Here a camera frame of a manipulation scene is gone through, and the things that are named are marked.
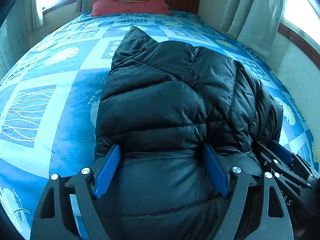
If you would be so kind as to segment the grey right side curtain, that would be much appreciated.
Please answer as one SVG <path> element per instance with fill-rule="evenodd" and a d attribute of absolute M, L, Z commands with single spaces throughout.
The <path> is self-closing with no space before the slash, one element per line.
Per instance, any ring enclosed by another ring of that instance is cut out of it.
<path fill-rule="evenodd" d="M 285 0 L 227 0 L 220 28 L 263 59 L 268 58 Z"/>

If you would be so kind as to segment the blue patterned bed blanket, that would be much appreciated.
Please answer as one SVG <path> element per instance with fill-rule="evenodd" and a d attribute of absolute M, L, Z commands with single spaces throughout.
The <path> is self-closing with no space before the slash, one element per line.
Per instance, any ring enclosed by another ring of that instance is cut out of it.
<path fill-rule="evenodd" d="M 283 106 L 280 143 L 319 168 L 313 135 L 289 91 L 240 42 L 188 12 L 84 13 L 33 46 L 1 80 L 1 205 L 23 238 L 30 237 L 49 176 L 71 176 L 93 164 L 103 84 L 132 26 L 158 42 L 187 42 L 240 61 Z"/>

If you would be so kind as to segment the glass wardrobe door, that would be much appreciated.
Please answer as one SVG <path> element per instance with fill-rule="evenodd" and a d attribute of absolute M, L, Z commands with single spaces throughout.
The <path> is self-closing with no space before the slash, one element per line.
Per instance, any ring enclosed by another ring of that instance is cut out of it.
<path fill-rule="evenodd" d="M 29 50 L 24 34 L 22 0 L 16 0 L 1 26 L 0 76 L 1 79 Z"/>

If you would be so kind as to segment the red pillow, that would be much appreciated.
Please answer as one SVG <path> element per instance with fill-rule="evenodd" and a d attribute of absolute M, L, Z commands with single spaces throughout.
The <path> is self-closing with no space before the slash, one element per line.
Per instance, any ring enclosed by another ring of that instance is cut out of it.
<path fill-rule="evenodd" d="M 165 0 L 147 0 L 147 2 L 116 2 L 116 0 L 95 0 L 91 16 L 103 16 L 124 13 L 171 14 Z"/>

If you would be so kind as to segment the black puffer jacket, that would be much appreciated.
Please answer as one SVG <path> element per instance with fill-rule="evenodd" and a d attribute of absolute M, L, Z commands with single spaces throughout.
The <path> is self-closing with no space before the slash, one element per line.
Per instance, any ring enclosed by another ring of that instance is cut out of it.
<path fill-rule="evenodd" d="M 238 61 L 206 47 L 157 42 L 132 27 L 112 59 L 97 114 L 95 157 L 122 158 L 100 212 L 116 239 L 207 239 L 226 200 L 203 145 L 253 159 L 279 140 L 282 106 Z"/>

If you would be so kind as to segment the white window curtain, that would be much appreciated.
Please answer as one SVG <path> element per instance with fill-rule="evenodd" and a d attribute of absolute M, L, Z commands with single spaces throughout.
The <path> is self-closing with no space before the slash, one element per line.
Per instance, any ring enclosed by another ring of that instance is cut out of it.
<path fill-rule="evenodd" d="M 42 0 L 31 0 L 32 28 L 37 30 L 44 25 Z"/>

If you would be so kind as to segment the right side window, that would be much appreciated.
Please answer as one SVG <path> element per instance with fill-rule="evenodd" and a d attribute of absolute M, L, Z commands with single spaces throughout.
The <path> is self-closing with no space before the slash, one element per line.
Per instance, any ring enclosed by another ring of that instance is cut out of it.
<path fill-rule="evenodd" d="M 308 0 L 285 0 L 278 32 L 319 67 L 319 14 Z"/>

